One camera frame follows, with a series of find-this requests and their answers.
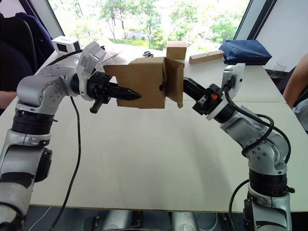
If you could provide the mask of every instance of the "robotic arm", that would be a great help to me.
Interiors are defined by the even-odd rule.
[[[110,83],[111,76],[93,72],[105,53],[97,43],[83,51],[77,69],[47,66],[40,73],[24,78],[18,85],[19,101],[13,126],[7,132],[0,156],[0,228],[22,230],[35,182],[49,172],[52,151],[47,149],[53,117],[64,96],[81,95],[95,100],[90,111],[96,113],[110,98],[134,100],[138,93]],[[223,84],[230,87],[230,97],[242,81],[243,64],[224,70]],[[193,107],[207,119],[215,119],[221,128],[243,148],[258,140],[267,127],[237,112],[222,93],[211,85],[205,89],[192,79],[184,79],[184,92],[196,100]],[[249,180],[244,218],[248,230],[291,231],[289,188],[286,183],[287,142],[272,132],[266,140],[246,150]]]

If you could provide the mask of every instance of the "person's arm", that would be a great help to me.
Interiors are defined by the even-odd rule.
[[[6,109],[16,96],[15,91],[0,90],[0,109]]]
[[[293,108],[294,103],[303,89],[308,85],[308,54],[296,66],[291,78],[283,92],[287,104]]]

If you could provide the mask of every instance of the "blue bag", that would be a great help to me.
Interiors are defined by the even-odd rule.
[[[224,40],[219,48],[225,64],[265,65],[272,57],[258,40]]]

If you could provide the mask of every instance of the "scissors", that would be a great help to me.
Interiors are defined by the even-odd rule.
[[[151,52],[149,52],[149,51],[146,51],[145,53],[143,53],[143,58],[152,58],[152,57],[154,57],[154,55],[153,54],[151,54]]]

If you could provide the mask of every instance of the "window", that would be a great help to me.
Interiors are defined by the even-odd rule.
[[[83,46],[120,43],[164,50],[184,40],[192,52],[233,39],[249,0],[49,0],[66,36]]]

